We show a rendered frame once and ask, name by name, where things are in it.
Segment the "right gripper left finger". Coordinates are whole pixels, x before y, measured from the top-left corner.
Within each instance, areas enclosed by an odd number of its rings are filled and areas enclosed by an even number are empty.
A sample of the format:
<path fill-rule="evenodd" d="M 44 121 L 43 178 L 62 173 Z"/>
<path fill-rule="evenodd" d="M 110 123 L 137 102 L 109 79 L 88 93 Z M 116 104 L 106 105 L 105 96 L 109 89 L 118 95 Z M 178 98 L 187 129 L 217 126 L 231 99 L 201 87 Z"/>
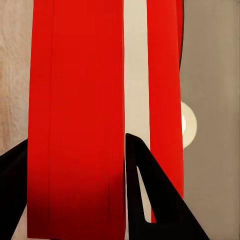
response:
<path fill-rule="evenodd" d="M 0 156 L 0 240 L 11 240 L 27 205 L 28 139 Z"/>

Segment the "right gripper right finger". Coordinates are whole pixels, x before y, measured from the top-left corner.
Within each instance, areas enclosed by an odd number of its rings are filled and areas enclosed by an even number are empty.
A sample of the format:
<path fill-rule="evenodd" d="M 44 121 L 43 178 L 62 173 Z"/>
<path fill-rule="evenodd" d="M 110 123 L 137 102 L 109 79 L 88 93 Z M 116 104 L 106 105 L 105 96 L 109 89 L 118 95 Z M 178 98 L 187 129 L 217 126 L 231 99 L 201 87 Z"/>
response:
<path fill-rule="evenodd" d="M 125 134 L 129 240 L 210 240 L 145 142 Z M 145 220 L 139 168 L 156 223 Z"/>

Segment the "radio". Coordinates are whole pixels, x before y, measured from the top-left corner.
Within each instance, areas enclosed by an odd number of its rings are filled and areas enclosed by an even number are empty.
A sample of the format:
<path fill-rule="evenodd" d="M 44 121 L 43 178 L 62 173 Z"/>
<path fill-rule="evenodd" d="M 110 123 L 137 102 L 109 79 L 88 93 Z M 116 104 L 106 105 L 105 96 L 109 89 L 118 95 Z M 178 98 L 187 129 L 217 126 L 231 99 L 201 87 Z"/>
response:
<path fill-rule="evenodd" d="M 184 20 L 184 0 L 34 0 L 27 238 L 129 240 L 126 134 L 184 198 Z"/>

